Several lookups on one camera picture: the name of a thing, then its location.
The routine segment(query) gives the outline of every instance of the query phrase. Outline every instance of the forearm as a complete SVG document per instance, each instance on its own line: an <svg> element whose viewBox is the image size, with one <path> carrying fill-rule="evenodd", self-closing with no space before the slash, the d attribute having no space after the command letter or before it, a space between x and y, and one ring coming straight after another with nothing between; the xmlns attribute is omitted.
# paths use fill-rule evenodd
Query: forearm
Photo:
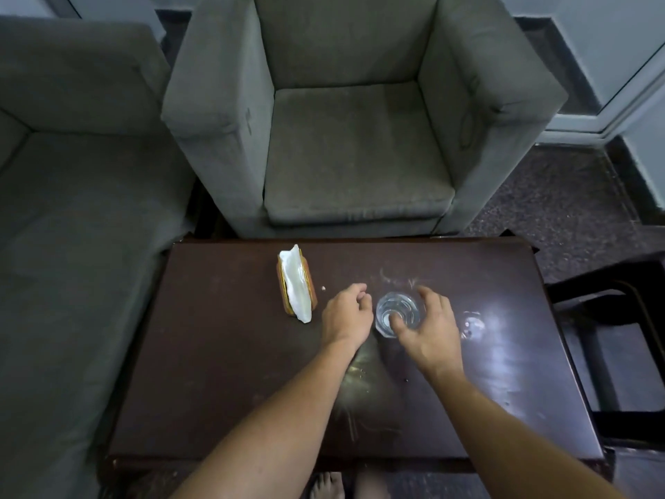
<svg viewBox="0 0 665 499"><path fill-rule="evenodd" d="M429 376L493 499L621 498L608 482L473 386L463 373Z"/></svg>
<svg viewBox="0 0 665 499"><path fill-rule="evenodd" d="M353 354L343 343L323 349L234 428L175 497L298 497L311 475Z"/></svg>

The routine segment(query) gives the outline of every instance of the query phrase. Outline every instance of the glass of water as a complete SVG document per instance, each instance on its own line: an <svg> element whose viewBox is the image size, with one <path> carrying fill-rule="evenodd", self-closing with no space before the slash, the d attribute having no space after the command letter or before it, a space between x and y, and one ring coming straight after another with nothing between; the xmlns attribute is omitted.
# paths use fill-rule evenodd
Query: glass of water
<svg viewBox="0 0 665 499"><path fill-rule="evenodd" d="M420 325L420 310L414 299L401 292L389 292L378 300L374 327L387 338L396 338L395 332L390 328L390 314L397 313L402 317L406 327L415 329Z"/></svg>

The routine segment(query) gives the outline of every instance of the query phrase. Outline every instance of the white tissue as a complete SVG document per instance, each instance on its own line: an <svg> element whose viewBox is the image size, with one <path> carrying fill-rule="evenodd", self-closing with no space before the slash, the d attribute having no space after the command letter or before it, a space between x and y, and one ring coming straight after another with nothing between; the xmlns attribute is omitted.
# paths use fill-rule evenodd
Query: white tissue
<svg viewBox="0 0 665 499"><path fill-rule="evenodd" d="M291 308L298 320L307 324L312 320L312 299L309 296L309 289L307 289L300 248L298 245L294 245L291 250L281 251L279 259L282 261L282 275L287 283L287 295Z"/></svg>

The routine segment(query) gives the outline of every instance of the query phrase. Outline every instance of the foot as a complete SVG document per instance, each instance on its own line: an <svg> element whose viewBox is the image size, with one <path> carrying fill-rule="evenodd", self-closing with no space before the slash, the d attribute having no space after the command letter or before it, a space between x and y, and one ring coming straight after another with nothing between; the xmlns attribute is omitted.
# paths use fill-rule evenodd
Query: foot
<svg viewBox="0 0 665 499"><path fill-rule="evenodd" d="M323 473L312 487L309 499L344 499L342 473Z"/></svg>
<svg viewBox="0 0 665 499"><path fill-rule="evenodd" d="M383 475L371 471L358 473L354 497L356 499L390 499Z"/></svg>

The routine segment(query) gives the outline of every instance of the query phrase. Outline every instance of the couch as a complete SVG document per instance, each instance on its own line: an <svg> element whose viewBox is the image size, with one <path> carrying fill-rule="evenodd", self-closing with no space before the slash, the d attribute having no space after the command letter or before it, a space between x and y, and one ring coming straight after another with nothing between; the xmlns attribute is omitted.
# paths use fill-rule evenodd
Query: couch
<svg viewBox="0 0 665 499"><path fill-rule="evenodd" d="M141 24L0 17L0 497L96 497L95 430L195 175Z"/></svg>
<svg viewBox="0 0 665 499"><path fill-rule="evenodd" d="M566 97L500 0L202 0L162 119L240 237L450 235Z"/></svg>

